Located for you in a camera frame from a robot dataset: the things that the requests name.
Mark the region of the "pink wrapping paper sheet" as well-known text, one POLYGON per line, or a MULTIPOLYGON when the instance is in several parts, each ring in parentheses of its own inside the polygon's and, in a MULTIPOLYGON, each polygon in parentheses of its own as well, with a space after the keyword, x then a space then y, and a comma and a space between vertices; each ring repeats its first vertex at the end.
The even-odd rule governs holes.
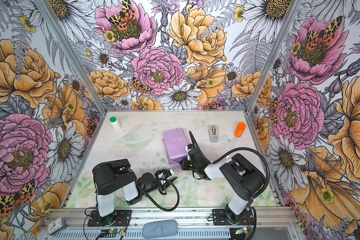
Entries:
POLYGON ((170 167, 181 173, 183 170, 180 161, 187 157, 188 145, 184 131, 176 129, 164 132, 163 142, 170 167))

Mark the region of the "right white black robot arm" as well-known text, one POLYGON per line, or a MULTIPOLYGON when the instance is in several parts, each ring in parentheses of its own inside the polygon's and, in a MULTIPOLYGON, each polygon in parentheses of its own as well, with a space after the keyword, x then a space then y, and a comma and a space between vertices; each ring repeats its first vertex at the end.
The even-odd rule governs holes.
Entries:
POLYGON ((228 151, 214 162, 209 161, 196 144, 185 147, 187 156, 180 161, 183 171, 191 171, 196 180, 226 179, 235 192, 226 206, 223 217, 232 225, 237 225, 257 196, 269 185, 270 168, 258 151, 240 147, 228 151), (239 154, 246 151, 255 154, 263 162, 265 173, 255 167, 246 157, 239 154))

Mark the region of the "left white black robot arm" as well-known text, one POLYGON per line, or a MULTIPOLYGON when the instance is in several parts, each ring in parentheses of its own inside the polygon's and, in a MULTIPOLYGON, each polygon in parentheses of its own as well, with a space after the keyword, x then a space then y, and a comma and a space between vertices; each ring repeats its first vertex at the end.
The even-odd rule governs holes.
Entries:
POLYGON ((137 204, 146 197, 160 210, 171 212, 180 203, 180 193, 174 185, 177 177, 172 169, 158 170, 154 175, 144 173, 137 178, 129 161, 122 159, 98 164, 92 172, 96 190, 96 209, 89 215, 89 227, 126 227, 129 225, 128 218, 131 216, 131 211, 115 209, 114 195, 118 190, 122 191, 129 206, 137 204), (165 196, 168 187, 173 187, 177 195, 176 203, 171 208, 159 205, 150 195, 151 192, 158 191, 165 196))

